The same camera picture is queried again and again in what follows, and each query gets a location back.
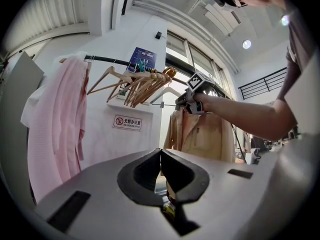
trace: metal railing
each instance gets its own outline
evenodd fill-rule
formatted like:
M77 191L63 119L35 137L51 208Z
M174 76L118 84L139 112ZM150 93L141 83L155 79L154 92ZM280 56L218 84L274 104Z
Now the metal railing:
M271 92L282 87L287 74L287 68L280 69L253 82L239 87L243 100Z

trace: gray t-shirt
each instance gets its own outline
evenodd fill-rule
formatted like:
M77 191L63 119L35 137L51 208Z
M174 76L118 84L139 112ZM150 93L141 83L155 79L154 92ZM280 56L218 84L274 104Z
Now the gray t-shirt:
M289 16L289 46L286 53L287 74L277 100L285 102L285 95L308 65L317 47L309 28L299 10L286 1L286 13Z

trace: person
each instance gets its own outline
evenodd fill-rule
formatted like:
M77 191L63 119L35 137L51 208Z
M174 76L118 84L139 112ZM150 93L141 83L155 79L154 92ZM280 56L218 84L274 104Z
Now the person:
M243 131L270 141L280 140L297 121L285 100L285 95L296 82L301 71L316 50L299 10L289 0L239 0L248 6L277 5L289 18L289 45L286 53L287 74L272 107L239 102L227 98L198 93L194 99L203 103L206 112L212 112Z

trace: blue poster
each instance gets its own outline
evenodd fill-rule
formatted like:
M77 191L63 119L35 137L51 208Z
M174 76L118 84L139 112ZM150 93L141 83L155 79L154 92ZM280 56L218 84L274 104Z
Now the blue poster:
M129 70L133 72L139 60L145 62L146 67L154 69L156 66L156 59L157 54L155 54L154 52L137 47L135 48L134 53L132 54L132 57L130 59L132 66L130 65Z

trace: ceiling light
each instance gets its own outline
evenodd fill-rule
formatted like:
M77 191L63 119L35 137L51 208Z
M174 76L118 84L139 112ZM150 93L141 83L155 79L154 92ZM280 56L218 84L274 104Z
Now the ceiling light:
M283 26L288 26L289 24L289 16L288 15L284 15L281 19L281 23Z
M249 49L251 47L251 41L250 40L244 40L242 44L244 49Z

